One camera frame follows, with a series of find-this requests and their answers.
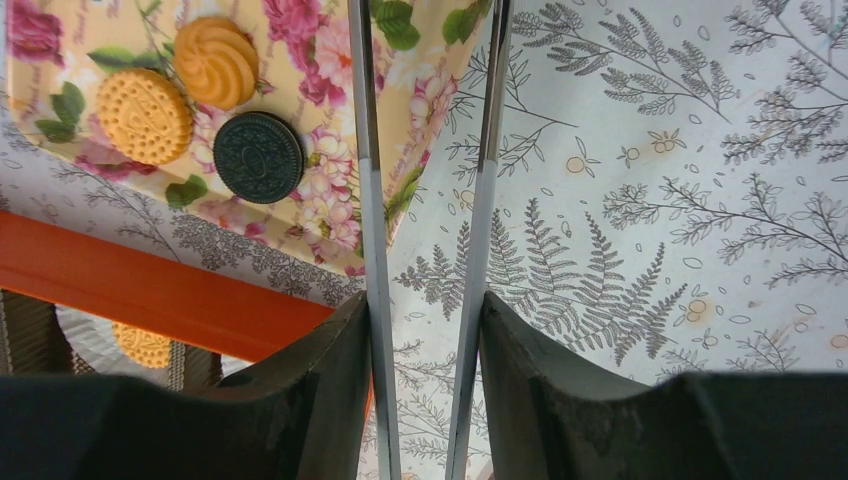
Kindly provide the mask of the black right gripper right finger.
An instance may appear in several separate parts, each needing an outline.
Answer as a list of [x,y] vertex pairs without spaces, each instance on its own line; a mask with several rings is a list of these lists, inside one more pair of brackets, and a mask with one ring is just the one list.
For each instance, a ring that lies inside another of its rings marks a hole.
[[843,479],[843,373],[683,373],[646,386],[487,293],[481,369],[497,479]]

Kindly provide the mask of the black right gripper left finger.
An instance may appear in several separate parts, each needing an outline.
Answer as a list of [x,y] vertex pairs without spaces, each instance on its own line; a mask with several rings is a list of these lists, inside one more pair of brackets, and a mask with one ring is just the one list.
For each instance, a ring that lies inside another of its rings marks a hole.
[[1,381],[5,479],[353,479],[370,386],[357,293],[274,355],[189,392],[112,375]]

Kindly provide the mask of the round dotted yellow biscuit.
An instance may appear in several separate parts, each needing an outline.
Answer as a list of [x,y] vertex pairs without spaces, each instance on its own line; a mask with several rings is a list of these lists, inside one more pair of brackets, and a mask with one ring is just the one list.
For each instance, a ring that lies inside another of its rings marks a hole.
[[153,369],[169,366],[168,337],[118,322],[112,323],[112,333],[120,350],[133,362]]
[[188,149],[193,117],[179,90],[159,73],[140,67],[110,74],[96,95],[100,126],[129,159],[173,162]]

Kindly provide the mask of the floral cookie tray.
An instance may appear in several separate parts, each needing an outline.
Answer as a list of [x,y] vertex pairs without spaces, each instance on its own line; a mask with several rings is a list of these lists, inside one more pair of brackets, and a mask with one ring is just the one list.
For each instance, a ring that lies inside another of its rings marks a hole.
[[21,134],[124,186],[360,276],[365,130],[345,1],[9,1]]

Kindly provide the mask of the metal tongs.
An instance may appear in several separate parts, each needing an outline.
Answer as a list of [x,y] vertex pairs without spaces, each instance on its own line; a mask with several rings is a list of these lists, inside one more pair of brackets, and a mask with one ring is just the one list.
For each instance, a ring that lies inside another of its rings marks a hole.
[[[494,8],[479,159],[476,165],[475,204],[470,224],[449,445],[445,463],[445,476],[448,479],[463,479],[466,476],[482,304],[487,290],[486,274],[505,77],[510,57],[513,4],[510,1],[497,1]],[[351,1],[348,4],[348,12],[352,53],[352,98],[361,190],[361,244],[370,315],[379,472],[383,479],[398,479],[401,476],[401,459],[370,6],[366,1]]]

